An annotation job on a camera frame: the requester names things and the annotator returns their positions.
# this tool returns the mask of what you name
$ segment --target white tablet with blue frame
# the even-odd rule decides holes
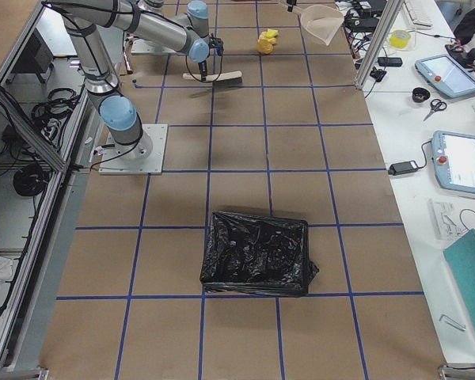
[[[440,186],[475,194],[475,136],[437,131],[431,148]]]
[[[475,78],[449,55],[420,59],[415,67],[427,81],[447,97],[475,93]]]

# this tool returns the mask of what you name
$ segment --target black plastic bag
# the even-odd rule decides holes
[[[301,297],[318,273],[303,220],[214,212],[200,281],[206,291]]]

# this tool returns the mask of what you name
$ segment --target robotic arm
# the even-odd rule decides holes
[[[134,0],[56,0],[44,5],[62,14],[85,74],[89,99],[109,126],[116,152],[129,151],[123,158],[147,157],[152,142],[143,133],[134,105],[121,96],[120,80],[96,25],[115,26],[187,55],[198,63],[203,80],[210,49],[218,55],[223,52],[222,41],[209,33],[207,5],[200,0],[191,1],[187,13],[172,18],[139,8]]]

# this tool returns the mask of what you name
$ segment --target scissors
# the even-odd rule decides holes
[[[426,117],[424,117],[423,121],[426,121],[426,119],[431,116],[433,113],[437,111],[444,111],[445,108],[447,108],[447,103],[444,101],[441,101],[440,99],[433,99],[431,101],[431,111],[427,114]]]

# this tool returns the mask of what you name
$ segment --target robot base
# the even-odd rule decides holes
[[[112,159],[104,162],[98,169],[100,174],[162,174],[164,164],[165,142],[167,141],[167,124],[143,124],[142,129],[151,137],[153,149],[146,158],[126,160],[123,158]],[[108,135],[106,144],[113,144],[114,139]],[[116,157],[114,149],[104,152],[102,161]]]
[[[173,49],[160,45],[147,44],[145,40],[135,40],[131,49],[132,55],[168,55],[178,54]]]

